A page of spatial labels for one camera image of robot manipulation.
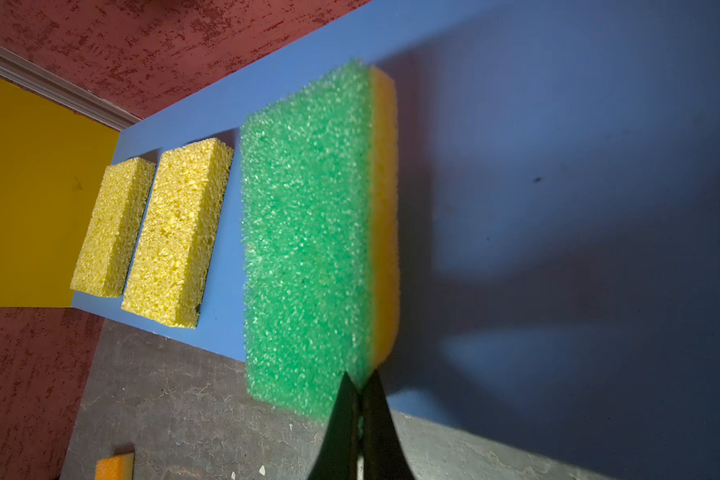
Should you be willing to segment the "light green sponge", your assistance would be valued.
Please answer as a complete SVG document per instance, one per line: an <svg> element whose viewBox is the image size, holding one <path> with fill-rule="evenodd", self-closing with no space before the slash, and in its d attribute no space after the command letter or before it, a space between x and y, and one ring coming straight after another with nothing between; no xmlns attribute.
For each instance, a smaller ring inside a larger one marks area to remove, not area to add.
<svg viewBox="0 0 720 480"><path fill-rule="evenodd" d="M248 392L317 421L362 387L400 323L398 104L351 61L241 130Z"/></svg>

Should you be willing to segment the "orange sponge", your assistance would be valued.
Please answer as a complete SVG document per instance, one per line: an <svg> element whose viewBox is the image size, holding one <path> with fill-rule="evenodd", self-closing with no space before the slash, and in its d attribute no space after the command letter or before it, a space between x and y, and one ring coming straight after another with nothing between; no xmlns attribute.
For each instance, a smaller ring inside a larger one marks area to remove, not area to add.
<svg viewBox="0 0 720 480"><path fill-rule="evenodd" d="M135 453L129 452L100 459L96 464L95 480L132 480Z"/></svg>

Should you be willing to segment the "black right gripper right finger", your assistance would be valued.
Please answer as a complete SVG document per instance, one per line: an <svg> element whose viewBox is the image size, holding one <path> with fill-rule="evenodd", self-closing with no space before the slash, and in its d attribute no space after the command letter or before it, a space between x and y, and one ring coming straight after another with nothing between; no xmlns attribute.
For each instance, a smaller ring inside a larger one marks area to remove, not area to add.
<svg viewBox="0 0 720 480"><path fill-rule="evenodd" d="M365 384L362 411L361 450L365 480L414 480L389 409L380 374L374 370Z"/></svg>

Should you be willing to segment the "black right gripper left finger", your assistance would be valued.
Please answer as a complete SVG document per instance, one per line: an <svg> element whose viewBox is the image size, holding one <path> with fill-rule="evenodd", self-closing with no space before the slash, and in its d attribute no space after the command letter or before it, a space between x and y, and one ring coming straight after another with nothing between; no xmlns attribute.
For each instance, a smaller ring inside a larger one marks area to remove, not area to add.
<svg viewBox="0 0 720 480"><path fill-rule="evenodd" d="M344 373L323 443L308 480L356 480L359 453L360 396Z"/></svg>

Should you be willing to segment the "yellow sponge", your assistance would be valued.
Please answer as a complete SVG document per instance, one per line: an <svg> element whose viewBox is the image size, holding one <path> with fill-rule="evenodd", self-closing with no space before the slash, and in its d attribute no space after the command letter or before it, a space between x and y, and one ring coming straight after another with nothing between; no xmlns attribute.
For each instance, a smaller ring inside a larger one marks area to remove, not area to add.
<svg viewBox="0 0 720 480"><path fill-rule="evenodd" d="M124 311L171 328L197 327L233 156L218 138L161 156Z"/></svg>
<svg viewBox="0 0 720 480"><path fill-rule="evenodd" d="M122 295L156 164L140 157L105 169L70 288Z"/></svg>

